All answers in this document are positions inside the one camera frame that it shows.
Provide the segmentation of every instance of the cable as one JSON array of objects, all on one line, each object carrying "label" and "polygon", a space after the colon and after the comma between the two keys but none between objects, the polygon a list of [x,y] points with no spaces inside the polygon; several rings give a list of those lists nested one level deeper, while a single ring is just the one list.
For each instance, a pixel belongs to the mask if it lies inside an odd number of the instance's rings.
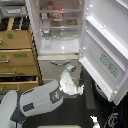
[{"label": "cable", "polygon": [[114,112],[115,107],[113,107],[112,114],[107,118],[107,121],[104,124],[104,128],[106,128],[106,125],[110,128],[114,128],[114,126],[118,123],[118,113]]},{"label": "cable", "polygon": [[122,99],[122,102],[121,102],[121,116],[120,116],[120,122],[119,122],[119,126],[118,126],[118,128],[120,128],[120,126],[121,126],[121,121],[122,121],[122,108],[123,108],[123,101],[124,101],[124,98]]}]

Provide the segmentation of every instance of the open refrigerator door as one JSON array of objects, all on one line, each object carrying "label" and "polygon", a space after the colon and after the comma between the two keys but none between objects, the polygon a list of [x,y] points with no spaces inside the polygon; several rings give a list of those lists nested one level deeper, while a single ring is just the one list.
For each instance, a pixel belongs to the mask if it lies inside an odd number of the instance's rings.
[{"label": "open refrigerator door", "polygon": [[86,0],[79,61],[109,102],[128,92],[128,1]]}]

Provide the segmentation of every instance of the shelf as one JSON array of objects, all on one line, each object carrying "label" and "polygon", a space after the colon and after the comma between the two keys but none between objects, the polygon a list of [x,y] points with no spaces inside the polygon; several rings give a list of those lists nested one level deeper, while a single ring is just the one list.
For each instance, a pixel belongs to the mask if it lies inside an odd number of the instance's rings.
[{"label": "shelf", "polygon": [[[64,17],[63,16],[63,20],[70,20],[70,19],[78,19],[78,16],[70,16],[70,17]],[[52,16],[48,16],[48,19],[42,19],[42,20],[54,20],[54,17],[52,17]]]},{"label": "shelf", "polygon": [[74,40],[78,39],[79,31],[78,30],[51,30],[51,39],[52,40]]},{"label": "shelf", "polygon": [[78,39],[74,40],[43,40],[39,55],[79,53]]},{"label": "shelf", "polygon": [[40,10],[38,13],[71,13],[71,12],[80,12],[79,9],[63,9],[63,10]]},{"label": "shelf", "polygon": [[92,16],[86,18],[126,59],[128,59],[128,49],[122,42],[118,41],[108,30],[106,30],[97,20]]},{"label": "shelf", "polygon": [[116,2],[118,2],[118,3],[121,4],[123,7],[125,7],[126,9],[128,9],[128,4],[125,3],[123,0],[116,0]]},{"label": "shelf", "polygon": [[78,25],[78,20],[77,19],[64,19],[63,21],[54,21],[54,19],[51,18],[51,20],[47,19],[47,20],[42,20],[43,25],[41,25],[42,29],[52,29],[52,30],[75,30],[75,29],[79,29],[80,26]]}]

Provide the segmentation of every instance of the white refrigerator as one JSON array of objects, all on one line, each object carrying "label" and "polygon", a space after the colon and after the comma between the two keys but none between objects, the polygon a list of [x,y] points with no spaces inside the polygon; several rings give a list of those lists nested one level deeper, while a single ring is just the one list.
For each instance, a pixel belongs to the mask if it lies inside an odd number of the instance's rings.
[{"label": "white refrigerator", "polygon": [[128,0],[26,0],[26,5],[39,58],[78,55],[118,105],[128,92]]}]

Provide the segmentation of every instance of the gray robot arm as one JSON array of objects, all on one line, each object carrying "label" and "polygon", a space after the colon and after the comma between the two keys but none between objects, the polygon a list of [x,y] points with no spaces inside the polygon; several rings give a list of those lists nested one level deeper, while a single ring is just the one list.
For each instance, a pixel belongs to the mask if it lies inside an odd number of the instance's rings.
[{"label": "gray robot arm", "polygon": [[20,97],[20,110],[26,116],[51,112],[63,103],[57,81],[35,87]]}]

